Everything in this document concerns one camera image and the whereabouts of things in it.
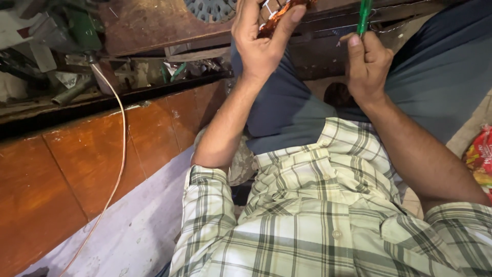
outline floor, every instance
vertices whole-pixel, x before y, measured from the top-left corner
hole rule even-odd
[[[395,53],[405,44],[405,42],[416,33],[420,27],[433,15],[422,17],[405,24],[394,31],[381,34],[381,42],[392,49]],[[345,76],[329,77],[315,81],[306,81],[313,94],[323,100],[326,88],[332,82],[345,82]],[[463,125],[463,127],[451,138],[446,146],[455,153],[459,158],[468,148],[472,140],[479,133],[481,125],[492,123],[492,90],[484,98],[482,103],[473,113],[472,117]],[[420,201],[415,193],[408,188],[403,200],[403,207],[415,214],[418,218],[423,219],[424,213]]]

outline person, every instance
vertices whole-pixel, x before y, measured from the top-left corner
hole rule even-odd
[[[395,56],[372,32],[344,37],[358,105],[344,109],[295,77],[285,49],[306,8],[257,39],[259,2],[238,2],[237,83],[192,157],[170,275],[492,276],[491,202],[444,145],[492,87],[492,1],[446,8]],[[245,126],[259,171],[236,220],[227,176]]]

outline checkered shirt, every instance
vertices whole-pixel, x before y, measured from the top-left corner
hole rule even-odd
[[[416,218],[368,124],[327,118],[317,143],[255,159],[238,220],[226,174],[191,167],[170,276],[492,276],[491,208]]]

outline green screwdriver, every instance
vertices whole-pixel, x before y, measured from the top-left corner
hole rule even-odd
[[[357,24],[357,34],[362,35],[368,30],[369,15],[372,9],[372,0],[362,0],[361,10],[359,11],[359,23]]]

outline white wire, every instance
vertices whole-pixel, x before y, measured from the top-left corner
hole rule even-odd
[[[68,268],[73,264],[73,262],[75,261],[75,259],[77,259],[77,257],[79,256],[80,254],[80,251],[82,251],[82,248],[84,248],[84,246],[86,245],[87,241],[89,240],[89,238],[91,237],[94,229],[96,228],[96,226],[99,224],[99,221],[101,220],[102,216],[104,215],[104,213],[106,212],[108,206],[109,206],[109,203],[111,202],[111,200],[113,199],[113,196],[116,192],[116,189],[118,188],[118,185],[120,184],[120,180],[122,178],[122,174],[123,174],[123,169],[124,169],[124,162],[125,162],[125,156],[126,156],[126,120],[125,120],[125,116],[124,116],[124,108],[123,108],[123,104],[120,100],[120,98],[118,97],[118,94],[116,93],[115,89],[113,88],[113,86],[109,83],[108,79],[106,79],[106,77],[104,77],[104,75],[102,74],[101,70],[99,70],[99,68],[97,67],[97,65],[91,65],[91,68],[98,73],[99,77],[101,77],[104,82],[106,82],[106,84],[111,88],[111,90],[113,91],[113,93],[115,94],[115,97],[116,97],[116,100],[118,100],[118,104],[120,104],[120,109],[122,110],[122,117],[123,117],[123,157],[122,157],[122,166],[121,166],[121,169],[120,169],[120,174],[118,175],[118,180],[116,181],[116,185],[115,185],[115,188],[113,189],[113,192],[111,192],[111,195],[108,199],[108,202],[106,203],[106,206],[104,206],[104,209],[102,210],[102,213],[101,215],[99,216],[99,218],[97,218],[97,221],[95,222],[94,226],[91,228],[91,231],[89,232],[89,234],[87,235],[86,239],[84,240],[84,242],[82,243],[82,245],[80,245],[80,248],[79,250],[77,251],[77,253],[75,253],[75,256],[72,258],[72,260],[68,263],[68,265],[65,267],[65,269],[61,272],[60,274],[60,277],[62,277],[62,275],[68,270]]]

